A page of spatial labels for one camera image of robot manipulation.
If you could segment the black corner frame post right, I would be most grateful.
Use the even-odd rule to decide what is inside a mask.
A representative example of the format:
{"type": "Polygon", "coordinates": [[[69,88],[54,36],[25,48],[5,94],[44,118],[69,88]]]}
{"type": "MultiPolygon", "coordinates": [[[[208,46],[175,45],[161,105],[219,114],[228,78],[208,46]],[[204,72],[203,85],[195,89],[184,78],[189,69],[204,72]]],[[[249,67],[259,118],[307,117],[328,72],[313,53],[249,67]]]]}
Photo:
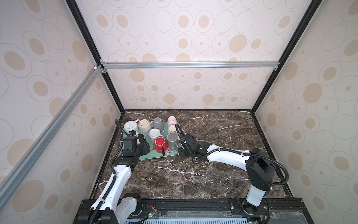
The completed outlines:
{"type": "Polygon", "coordinates": [[[257,101],[255,102],[253,108],[251,109],[251,113],[255,114],[260,105],[262,104],[263,100],[265,99],[266,95],[268,94],[270,88],[274,84],[277,76],[279,75],[280,71],[284,67],[285,63],[289,59],[291,53],[293,52],[294,48],[296,47],[297,43],[299,42],[300,38],[302,37],[303,33],[307,29],[309,23],[311,22],[312,18],[314,17],[316,11],[319,9],[322,0],[313,0],[311,1],[310,5],[308,6],[306,12],[304,13],[302,19],[300,20],[297,28],[295,29],[295,32],[293,33],[292,38],[288,42],[288,45],[286,46],[285,50],[283,51],[282,56],[279,59],[279,65],[278,67],[273,70],[271,73],[267,83],[265,84],[262,92],[260,93],[257,101]]]}

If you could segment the aluminium back rail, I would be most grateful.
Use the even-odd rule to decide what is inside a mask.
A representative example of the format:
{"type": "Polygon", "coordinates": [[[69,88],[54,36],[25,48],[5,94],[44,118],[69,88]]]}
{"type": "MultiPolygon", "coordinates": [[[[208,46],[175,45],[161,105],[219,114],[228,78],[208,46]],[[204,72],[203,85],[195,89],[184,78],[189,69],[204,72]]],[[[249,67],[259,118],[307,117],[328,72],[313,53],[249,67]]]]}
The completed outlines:
{"type": "Polygon", "coordinates": [[[208,69],[208,68],[277,68],[278,61],[243,62],[120,62],[103,63],[105,69],[208,69]]]}

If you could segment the large grey mug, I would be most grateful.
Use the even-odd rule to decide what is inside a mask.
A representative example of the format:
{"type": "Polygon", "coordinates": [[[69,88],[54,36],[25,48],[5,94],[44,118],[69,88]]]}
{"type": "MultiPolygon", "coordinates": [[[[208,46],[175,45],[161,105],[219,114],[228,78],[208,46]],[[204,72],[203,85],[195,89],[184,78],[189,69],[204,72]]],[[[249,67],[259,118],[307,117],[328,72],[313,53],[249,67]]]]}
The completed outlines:
{"type": "Polygon", "coordinates": [[[177,133],[175,132],[170,132],[167,135],[167,144],[168,144],[168,148],[171,151],[178,151],[178,149],[180,148],[180,142],[179,142],[179,136],[177,133]]]}

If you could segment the aluminium left rail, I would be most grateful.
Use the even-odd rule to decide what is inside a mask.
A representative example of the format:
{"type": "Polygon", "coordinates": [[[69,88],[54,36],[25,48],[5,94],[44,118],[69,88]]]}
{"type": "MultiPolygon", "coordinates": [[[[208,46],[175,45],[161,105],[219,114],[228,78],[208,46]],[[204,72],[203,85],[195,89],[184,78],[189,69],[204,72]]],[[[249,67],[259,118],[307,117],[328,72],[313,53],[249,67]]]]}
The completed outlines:
{"type": "Polygon", "coordinates": [[[35,165],[39,157],[55,137],[67,118],[70,116],[75,106],[77,106],[96,77],[102,72],[103,68],[104,66],[99,64],[96,66],[96,69],[91,71],[91,73],[84,79],[81,85],[65,102],[61,110],[52,119],[41,135],[31,145],[26,154],[20,159],[17,165],[10,172],[1,186],[1,210],[3,210],[4,206],[8,203],[26,175],[35,165]]]}

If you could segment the aluminium rail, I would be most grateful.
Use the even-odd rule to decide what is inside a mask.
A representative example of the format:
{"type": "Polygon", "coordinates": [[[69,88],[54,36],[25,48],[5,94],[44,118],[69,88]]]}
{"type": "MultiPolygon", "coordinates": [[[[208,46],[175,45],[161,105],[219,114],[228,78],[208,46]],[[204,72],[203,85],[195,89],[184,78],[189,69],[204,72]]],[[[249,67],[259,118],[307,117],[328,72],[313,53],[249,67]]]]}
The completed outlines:
{"type": "Polygon", "coordinates": [[[105,69],[208,69],[208,68],[277,68],[278,61],[243,62],[120,62],[103,63],[105,69]]]}
{"type": "Polygon", "coordinates": [[[103,68],[104,66],[99,64],[96,66],[96,69],[91,71],[91,73],[84,79],[81,85],[65,102],[61,110],[52,119],[41,135],[31,145],[26,154],[20,159],[17,165],[10,172],[1,186],[1,210],[3,210],[4,206],[8,203],[26,175],[35,165],[39,157],[55,137],[67,118],[70,116],[75,106],[77,106],[96,77],[102,72],[103,68]]]}

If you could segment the red mug black handle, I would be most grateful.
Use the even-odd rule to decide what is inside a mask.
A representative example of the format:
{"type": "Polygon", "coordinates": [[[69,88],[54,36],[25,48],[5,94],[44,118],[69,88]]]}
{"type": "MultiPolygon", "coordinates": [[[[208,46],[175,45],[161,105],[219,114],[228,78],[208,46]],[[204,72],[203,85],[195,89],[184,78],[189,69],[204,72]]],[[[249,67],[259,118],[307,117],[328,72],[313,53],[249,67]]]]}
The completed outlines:
{"type": "Polygon", "coordinates": [[[163,136],[157,137],[154,141],[154,147],[156,152],[165,156],[168,151],[168,144],[166,138],[163,136]]]}

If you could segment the small grey mug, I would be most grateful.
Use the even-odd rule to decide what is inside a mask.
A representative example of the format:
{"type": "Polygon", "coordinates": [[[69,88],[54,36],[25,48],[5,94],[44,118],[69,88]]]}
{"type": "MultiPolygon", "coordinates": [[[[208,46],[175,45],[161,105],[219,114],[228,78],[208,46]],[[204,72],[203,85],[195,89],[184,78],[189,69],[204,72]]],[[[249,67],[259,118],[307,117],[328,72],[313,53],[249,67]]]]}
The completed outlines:
{"type": "Polygon", "coordinates": [[[164,132],[164,121],[161,118],[154,118],[152,125],[153,128],[158,129],[160,132],[164,132]]]}

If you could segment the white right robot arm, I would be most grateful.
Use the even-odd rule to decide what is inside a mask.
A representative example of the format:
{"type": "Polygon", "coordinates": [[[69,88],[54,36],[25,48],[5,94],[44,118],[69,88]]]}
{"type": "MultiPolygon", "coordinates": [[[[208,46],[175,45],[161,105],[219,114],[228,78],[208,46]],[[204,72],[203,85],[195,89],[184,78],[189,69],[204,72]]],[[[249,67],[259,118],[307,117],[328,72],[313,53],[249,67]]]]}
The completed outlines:
{"type": "Polygon", "coordinates": [[[220,162],[247,172],[250,180],[245,209],[259,207],[273,186],[284,185],[289,180],[287,169],[255,147],[252,150],[233,150],[209,142],[197,141],[189,134],[179,134],[179,153],[182,159],[191,157],[197,161],[220,162]]]}

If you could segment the cream speckled mug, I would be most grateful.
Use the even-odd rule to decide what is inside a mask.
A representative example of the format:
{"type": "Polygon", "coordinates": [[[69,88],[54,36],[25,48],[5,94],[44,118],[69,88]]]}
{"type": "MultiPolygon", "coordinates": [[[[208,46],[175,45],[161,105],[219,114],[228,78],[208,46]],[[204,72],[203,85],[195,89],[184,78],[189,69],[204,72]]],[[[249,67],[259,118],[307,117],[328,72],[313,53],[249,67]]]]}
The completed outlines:
{"type": "Polygon", "coordinates": [[[143,135],[148,135],[149,131],[152,129],[152,124],[147,119],[142,119],[138,124],[139,130],[143,135]]]}

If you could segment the white ribbed mug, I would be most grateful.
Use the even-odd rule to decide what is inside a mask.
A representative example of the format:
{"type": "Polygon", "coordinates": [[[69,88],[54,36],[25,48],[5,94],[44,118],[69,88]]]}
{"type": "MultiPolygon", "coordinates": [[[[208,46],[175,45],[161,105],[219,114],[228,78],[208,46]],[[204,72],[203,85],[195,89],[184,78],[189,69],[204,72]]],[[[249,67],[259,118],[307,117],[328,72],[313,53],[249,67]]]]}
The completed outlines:
{"type": "Polygon", "coordinates": [[[123,132],[125,135],[136,135],[138,136],[139,133],[139,119],[133,121],[130,120],[124,124],[123,132]]]}

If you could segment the pink mug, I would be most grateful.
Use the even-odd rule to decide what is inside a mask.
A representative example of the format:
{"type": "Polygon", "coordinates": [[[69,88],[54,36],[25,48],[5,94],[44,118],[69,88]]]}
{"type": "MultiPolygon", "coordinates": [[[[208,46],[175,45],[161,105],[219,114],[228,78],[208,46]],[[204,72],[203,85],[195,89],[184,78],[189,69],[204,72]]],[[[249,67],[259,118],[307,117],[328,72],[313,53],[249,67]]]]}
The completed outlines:
{"type": "Polygon", "coordinates": [[[170,127],[171,125],[176,125],[177,123],[178,121],[174,116],[170,116],[167,120],[168,127],[170,127]]]}

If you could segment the cream and peach mug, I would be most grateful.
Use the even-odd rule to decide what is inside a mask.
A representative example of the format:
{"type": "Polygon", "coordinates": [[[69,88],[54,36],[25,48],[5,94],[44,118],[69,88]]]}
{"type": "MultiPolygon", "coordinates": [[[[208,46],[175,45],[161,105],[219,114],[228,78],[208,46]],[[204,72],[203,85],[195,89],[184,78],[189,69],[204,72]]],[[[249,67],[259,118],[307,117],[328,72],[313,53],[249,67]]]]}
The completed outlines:
{"type": "Polygon", "coordinates": [[[168,133],[176,133],[176,126],[175,125],[170,125],[167,129],[168,133]]]}

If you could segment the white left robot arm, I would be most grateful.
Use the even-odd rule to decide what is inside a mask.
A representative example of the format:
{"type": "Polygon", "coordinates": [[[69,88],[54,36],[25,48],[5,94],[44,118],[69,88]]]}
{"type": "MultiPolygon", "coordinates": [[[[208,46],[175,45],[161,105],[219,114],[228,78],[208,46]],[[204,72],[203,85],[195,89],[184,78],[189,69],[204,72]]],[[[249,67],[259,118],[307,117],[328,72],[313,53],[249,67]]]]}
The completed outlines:
{"type": "Polygon", "coordinates": [[[83,200],[74,224],[123,224],[134,213],[141,212],[140,196],[120,199],[139,157],[150,152],[149,143],[141,133],[123,139],[122,155],[114,160],[112,175],[100,197],[90,206],[83,200]]]}

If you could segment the black corner frame post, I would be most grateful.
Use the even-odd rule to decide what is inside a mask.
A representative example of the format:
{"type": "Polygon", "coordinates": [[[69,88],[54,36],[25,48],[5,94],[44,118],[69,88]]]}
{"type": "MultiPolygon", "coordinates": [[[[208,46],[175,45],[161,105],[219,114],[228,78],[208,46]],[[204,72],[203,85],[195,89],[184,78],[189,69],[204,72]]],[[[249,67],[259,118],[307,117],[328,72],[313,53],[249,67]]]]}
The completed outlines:
{"type": "Polygon", "coordinates": [[[285,50],[283,51],[282,56],[279,59],[279,65],[278,67],[273,70],[271,73],[267,83],[265,84],[262,92],[260,93],[257,101],[255,102],[253,108],[251,109],[251,113],[255,114],[260,105],[262,104],[263,100],[265,99],[266,95],[268,94],[270,88],[274,84],[277,76],[279,75],[280,71],[284,67],[285,63],[289,59],[291,53],[293,52],[294,48],[296,47],[297,43],[299,42],[300,38],[302,37],[303,33],[307,29],[309,23],[311,22],[312,18],[314,17],[316,11],[319,9],[322,0],[313,0],[311,1],[310,5],[308,6],[306,12],[304,13],[302,19],[300,20],[297,28],[295,29],[295,32],[293,33],[292,38],[288,42],[288,45],[286,46],[285,50]]]}
{"type": "MultiPolygon", "coordinates": [[[[95,45],[92,35],[90,34],[90,31],[89,31],[89,29],[85,23],[85,20],[80,12],[78,4],[74,0],[66,0],[65,2],[67,4],[67,6],[69,7],[70,12],[71,12],[72,16],[74,17],[74,20],[82,34],[82,37],[84,38],[84,40],[87,44],[87,47],[89,48],[89,51],[90,51],[92,57],[94,58],[96,64],[104,65],[101,61],[102,58],[98,52],[98,49],[95,45]]],[[[119,96],[117,94],[115,86],[114,86],[108,72],[107,71],[102,72],[102,77],[105,80],[105,83],[106,83],[107,87],[109,88],[110,93],[111,93],[119,111],[121,112],[121,114],[124,114],[125,109],[119,99],[119,96]]]]}

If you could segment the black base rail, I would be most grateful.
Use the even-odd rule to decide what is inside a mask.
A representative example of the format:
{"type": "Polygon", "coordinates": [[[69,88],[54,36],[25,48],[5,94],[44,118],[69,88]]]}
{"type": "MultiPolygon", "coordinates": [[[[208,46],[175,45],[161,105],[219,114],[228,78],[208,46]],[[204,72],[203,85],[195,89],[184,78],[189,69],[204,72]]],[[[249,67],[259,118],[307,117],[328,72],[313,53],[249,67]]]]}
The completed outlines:
{"type": "Polygon", "coordinates": [[[126,194],[116,207],[95,212],[95,199],[83,200],[75,224],[312,224],[300,198],[264,198],[254,207],[239,198],[142,199],[126,194]]]}

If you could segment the black corner frame post left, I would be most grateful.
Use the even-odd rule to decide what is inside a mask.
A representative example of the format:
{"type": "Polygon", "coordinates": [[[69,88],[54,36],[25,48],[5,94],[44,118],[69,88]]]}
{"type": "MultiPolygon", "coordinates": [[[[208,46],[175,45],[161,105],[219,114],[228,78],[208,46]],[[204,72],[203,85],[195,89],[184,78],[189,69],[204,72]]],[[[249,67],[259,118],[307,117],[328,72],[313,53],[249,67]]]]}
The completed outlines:
{"type": "MultiPolygon", "coordinates": [[[[98,52],[98,49],[95,45],[92,35],[90,34],[90,31],[89,31],[89,29],[85,23],[85,20],[80,12],[78,4],[74,0],[66,0],[65,2],[67,4],[67,6],[69,7],[70,12],[71,12],[72,16],[74,17],[74,20],[82,34],[82,37],[84,38],[84,40],[87,44],[87,47],[89,48],[89,51],[90,51],[92,57],[94,58],[96,64],[104,65],[101,61],[102,58],[98,52]]],[[[109,88],[110,93],[111,93],[119,111],[121,112],[121,114],[124,114],[125,109],[119,99],[119,96],[117,94],[115,86],[114,86],[108,72],[107,71],[102,72],[102,77],[105,80],[105,83],[106,83],[107,87],[109,88]]]]}

